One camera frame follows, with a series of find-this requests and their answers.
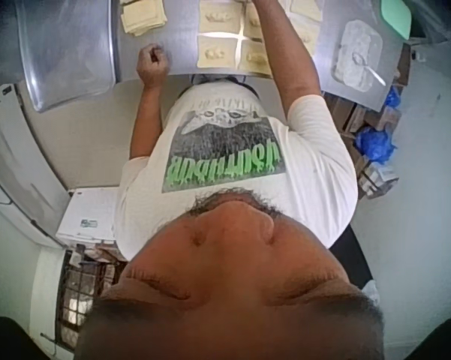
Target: metal spoon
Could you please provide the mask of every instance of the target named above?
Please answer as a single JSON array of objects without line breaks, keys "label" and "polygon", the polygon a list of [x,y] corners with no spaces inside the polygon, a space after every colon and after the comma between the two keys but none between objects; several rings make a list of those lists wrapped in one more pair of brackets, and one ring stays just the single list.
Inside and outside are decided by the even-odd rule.
[{"label": "metal spoon", "polygon": [[352,52],[352,59],[353,59],[353,62],[355,62],[357,65],[363,66],[366,70],[368,70],[370,72],[370,74],[372,74],[374,76],[374,78],[378,80],[378,82],[380,84],[382,84],[383,86],[386,86],[386,83],[382,79],[382,77],[374,69],[372,69],[370,66],[368,66],[367,61],[363,58],[363,56],[361,56],[357,52]]}]

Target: floor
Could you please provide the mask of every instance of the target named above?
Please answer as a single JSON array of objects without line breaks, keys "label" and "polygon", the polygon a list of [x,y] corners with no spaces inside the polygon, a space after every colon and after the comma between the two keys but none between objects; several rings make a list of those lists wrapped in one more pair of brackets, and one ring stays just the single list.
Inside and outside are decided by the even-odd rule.
[{"label": "floor", "polygon": [[[273,81],[247,78],[271,116],[285,118]],[[162,117],[190,86],[188,76],[170,76],[162,96]],[[118,84],[99,97],[80,100],[43,114],[33,110],[26,85],[19,84],[26,118],[38,145],[67,189],[114,186],[120,182],[142,85]]]},{"label": "floor", "polygon": [[[353,228],[377,280],[388,359],[402,359],[451,317],[451,75],[413,63],[395,132],[401,179],[386,196],[359,203]],[[248,79],[272,116],[284,118],[273,82]],[[189,84],[169,79],[162,113]],[[140,98],[138,81],[112,93],[37,114],[23,84],[29,124],[67,188],[117,185]]]}]

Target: white cabinet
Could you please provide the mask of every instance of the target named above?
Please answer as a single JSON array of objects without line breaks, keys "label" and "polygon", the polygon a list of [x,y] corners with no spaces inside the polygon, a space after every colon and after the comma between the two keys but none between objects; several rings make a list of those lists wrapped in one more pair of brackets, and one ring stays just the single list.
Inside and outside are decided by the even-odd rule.
[{"label": "white cabinet", "polygon": [[49,245],[69,201],[32,136],[14,87],[0,86],[0,211],[31,240],[43,244],[50,237]]}]

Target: green lid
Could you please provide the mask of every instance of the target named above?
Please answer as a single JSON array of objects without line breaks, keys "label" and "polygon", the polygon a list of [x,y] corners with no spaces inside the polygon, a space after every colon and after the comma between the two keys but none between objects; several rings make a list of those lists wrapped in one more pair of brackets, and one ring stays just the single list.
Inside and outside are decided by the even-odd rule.
[{"label": "green lid", "polygon": [[408,40],[412,26],[412,14],[403,0],[382,0],[381,10],[383,19],[405,40]]}]

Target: fist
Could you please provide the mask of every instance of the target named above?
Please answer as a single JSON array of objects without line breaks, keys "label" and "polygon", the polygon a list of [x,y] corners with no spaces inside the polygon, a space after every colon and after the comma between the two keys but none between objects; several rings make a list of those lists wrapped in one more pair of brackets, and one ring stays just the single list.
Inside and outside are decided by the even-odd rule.
[{"label": "fist", "polygon": [[147,89],[160,88],[169,72],[168,58],[159,45],[153,43],[140,50],[137,73]]}]

